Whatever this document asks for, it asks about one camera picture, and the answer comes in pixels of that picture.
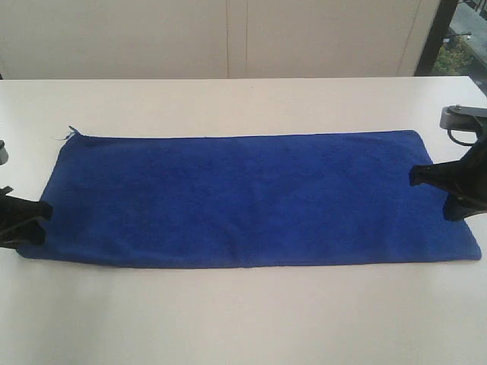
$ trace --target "blue towel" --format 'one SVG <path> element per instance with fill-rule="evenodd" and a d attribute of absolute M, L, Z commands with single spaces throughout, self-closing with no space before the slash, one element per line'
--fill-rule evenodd
<path fill-rule="evenodd" d="M 480 259 L 447 194 L 409 186 L 431 160 L 414 131 L 65 143 L 28 258 L 134 268 Z"/>

